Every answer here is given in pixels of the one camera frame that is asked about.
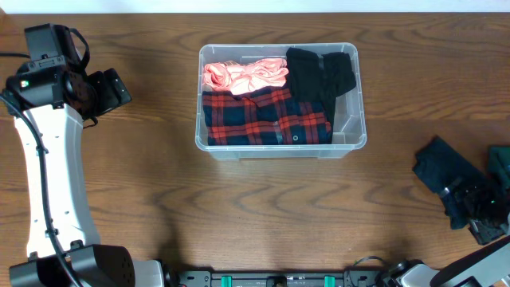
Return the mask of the dark green garment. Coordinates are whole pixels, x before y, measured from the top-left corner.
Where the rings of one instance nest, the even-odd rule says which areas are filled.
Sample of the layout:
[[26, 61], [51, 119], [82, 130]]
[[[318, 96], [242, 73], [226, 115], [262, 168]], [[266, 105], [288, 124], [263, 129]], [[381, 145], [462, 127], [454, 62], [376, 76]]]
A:
[[509, 189], [509, 146], [493, 146], [488, 150], [488, 173], [503, 190]]

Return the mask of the dark navy garment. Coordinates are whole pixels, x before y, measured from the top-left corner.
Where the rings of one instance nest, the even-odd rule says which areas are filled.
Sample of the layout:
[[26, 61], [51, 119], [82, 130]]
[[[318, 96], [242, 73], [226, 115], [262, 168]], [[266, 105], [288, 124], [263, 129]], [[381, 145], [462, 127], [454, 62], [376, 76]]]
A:
[[433, 138], [416, 152], [415, 159], [412, 171], [439, 197], [450, 228], [464, 228], [469, 221], [465, 196], [476, 188], [488, 187], [489, 179], [440, 137]]

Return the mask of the pink garment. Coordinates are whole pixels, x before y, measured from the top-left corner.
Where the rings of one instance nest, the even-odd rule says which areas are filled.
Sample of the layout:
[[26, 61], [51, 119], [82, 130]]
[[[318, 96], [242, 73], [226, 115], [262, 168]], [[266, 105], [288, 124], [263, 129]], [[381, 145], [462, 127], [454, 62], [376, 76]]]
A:
[[247, 65], [235, 61], [206, 64], [202, 84], [213, 92], [242, 95], [266, 87], [283, 87], [289, 73], [283, 58], [263, 58]]

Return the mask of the red navy plaid shirt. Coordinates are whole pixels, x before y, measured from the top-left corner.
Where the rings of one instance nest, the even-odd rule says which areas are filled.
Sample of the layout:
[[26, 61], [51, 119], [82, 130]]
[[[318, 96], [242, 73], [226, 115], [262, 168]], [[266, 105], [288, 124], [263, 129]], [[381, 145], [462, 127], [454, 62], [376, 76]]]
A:
[[210, 146], [329, 144], [332, 126], [319, 102], [299, 102], [287, 87], [256, 92], [204, 92]]

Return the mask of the black garment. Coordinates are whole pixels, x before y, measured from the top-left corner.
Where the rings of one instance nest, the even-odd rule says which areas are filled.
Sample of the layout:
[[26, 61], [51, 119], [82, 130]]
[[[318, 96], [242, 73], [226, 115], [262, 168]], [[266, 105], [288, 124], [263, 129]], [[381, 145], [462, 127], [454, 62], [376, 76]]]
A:
[[334, 100], [357, 85], [348, 53], [319, 55], [303, 49], [289, 48], [286, 60], [288, 87], [296, 100]]
[[331, 126], [333, 126], [335, 119], [336, 98], [326, 96], [321, 99], [321, 103], [324, 107], [324, 112], [328, 122], [331, 124]]

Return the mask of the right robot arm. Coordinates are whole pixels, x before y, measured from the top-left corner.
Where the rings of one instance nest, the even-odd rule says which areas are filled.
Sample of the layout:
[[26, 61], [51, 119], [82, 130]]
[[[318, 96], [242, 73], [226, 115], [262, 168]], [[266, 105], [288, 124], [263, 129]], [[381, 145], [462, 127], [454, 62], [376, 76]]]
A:
[[466, 212], [469, 230], [483, 247], [443, 269], [403, 261], [380, 276], [381, 286], [509, 285], [509, 193], [473, 187], [460, 193], [456, 206]]

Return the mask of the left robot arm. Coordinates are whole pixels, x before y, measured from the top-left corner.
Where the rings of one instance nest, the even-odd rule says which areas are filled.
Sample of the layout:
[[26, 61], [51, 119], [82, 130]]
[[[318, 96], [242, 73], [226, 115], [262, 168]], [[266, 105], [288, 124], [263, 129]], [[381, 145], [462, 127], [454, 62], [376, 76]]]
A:
[[25, 30], [29, 52], [1, 99], [20, 136], [29, 185], [27, 262], [9, 269], [13, 286], [163, 286], [159, 261], [136, 261], [104, 245], [84, 185], [81, 136], [131, 95], [114, 69], [86, 73], [90, 54], [76, 29]]

